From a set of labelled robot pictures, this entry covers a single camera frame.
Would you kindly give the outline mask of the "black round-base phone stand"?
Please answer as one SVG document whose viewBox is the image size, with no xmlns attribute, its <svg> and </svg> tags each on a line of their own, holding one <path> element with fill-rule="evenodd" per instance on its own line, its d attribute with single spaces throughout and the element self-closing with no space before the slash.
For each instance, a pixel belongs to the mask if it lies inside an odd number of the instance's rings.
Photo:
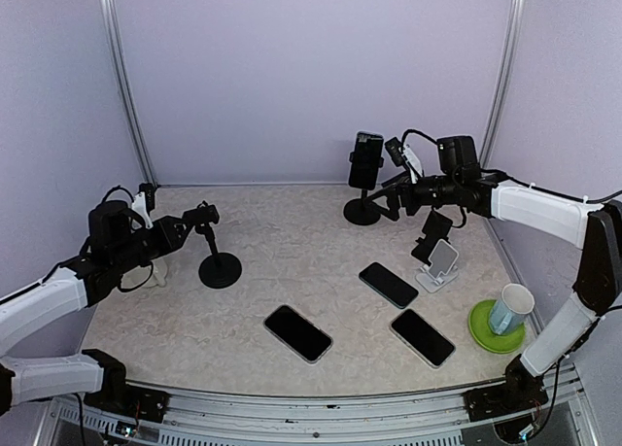
<svg viewBox="0 0 622 446">
<path fill-rule="evenodd" d="M 358 198 L 349 200 L 343 208 L 344 218 L 352 224 L 368 226 L 377 223 L 381 215 L 363 205 L 369 190 L 360 189 L 361 195 Z"/>
</svg>

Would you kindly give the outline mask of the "blue-edged black phone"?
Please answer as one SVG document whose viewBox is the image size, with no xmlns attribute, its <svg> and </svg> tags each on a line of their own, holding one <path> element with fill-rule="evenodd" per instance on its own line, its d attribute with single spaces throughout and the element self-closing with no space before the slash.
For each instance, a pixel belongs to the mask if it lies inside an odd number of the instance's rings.
<svg viewBox="0 0 622 446">
<path fill-rule="evenodd" d="M 354 189 L 374 190 L 383 165 L 384 137 L 379 134 L 358 132 L 355 148 L 349 155 L 351 163 L 348 185 Z"/>
</svg>

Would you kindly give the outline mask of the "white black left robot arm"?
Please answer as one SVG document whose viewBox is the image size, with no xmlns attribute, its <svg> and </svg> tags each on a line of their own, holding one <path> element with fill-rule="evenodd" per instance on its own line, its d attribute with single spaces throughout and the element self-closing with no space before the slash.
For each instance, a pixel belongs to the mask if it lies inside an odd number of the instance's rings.
<svg viewBox="0 0 622 446">
<path fill-rule="evenodd" d="M 123 276 L 180 250 L 192 231 L 219 218 L 202 203 L 180 217 L 151 221 L 123 200 L 107 200 L 88 214 L 89 236 L 78 255 L 55 265 L 42 279 L 1 300 L 1 410 L 55 397 L 85 394 L 118 412 L 136 401 L 125 366 L 96 349 L 68 357 L 16 359 L 18 342 L 66 316 L 91 308 L 113 290 L 123 292 Z"/>
</svg>

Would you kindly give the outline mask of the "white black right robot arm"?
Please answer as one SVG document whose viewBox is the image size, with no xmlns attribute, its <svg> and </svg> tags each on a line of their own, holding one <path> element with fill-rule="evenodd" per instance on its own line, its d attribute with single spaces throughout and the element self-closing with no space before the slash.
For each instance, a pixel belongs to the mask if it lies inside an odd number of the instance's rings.
<svg viewBox="0 0 622 446">
<path fill-rule="evenodd" d="M 621 203 L 570 197 L 522 183 L 503 171 L 484 169 L 468 135 L 434 142 L 440 174 L 412 174 L 403 139 L 390 140 L 391 158 L 403 164 L 395 176 L 364 200 L 364 205 L 395 221 L 399 211 L 414 215 L 422 206 L 457 205 L 486 219 L 519 223 L 558 237 L 581 250 L 572 294 L 536 340 L 509 365 L 514 374 L 497 390 L 497 401 L 508 411 L 520 409 L 536 391 L 532 378 L 542 376 L 576 350 L 621 293 Z"/>
</svg>

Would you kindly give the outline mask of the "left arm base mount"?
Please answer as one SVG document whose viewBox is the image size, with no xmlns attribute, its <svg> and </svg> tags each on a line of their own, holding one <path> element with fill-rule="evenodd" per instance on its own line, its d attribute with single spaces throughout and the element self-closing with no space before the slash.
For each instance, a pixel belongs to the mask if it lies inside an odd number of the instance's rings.
<svg viewBox="0 0 622 446">
<path fill-rule="evenodd" d="M 119 394 L 86 394 L 84 401 L 87 406 L 104 412 L 161 424 L 169 398 L 170 394 L 164 391 L 125 385 Z"/>
</svg>

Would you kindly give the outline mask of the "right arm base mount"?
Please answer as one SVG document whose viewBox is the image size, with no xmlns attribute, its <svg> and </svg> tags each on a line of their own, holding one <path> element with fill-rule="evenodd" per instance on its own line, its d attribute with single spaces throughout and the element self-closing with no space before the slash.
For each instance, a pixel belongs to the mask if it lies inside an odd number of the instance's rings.
<svg viewBox="0 0 622 446">
<path fill-rule="evenodd" d="M 544 388 L 511 390 L 499 384 L 468 390 L 463 394 L 468 418 L 471 422 L 493 419 L 536 408 L 549 400 Z"/>
</svg>

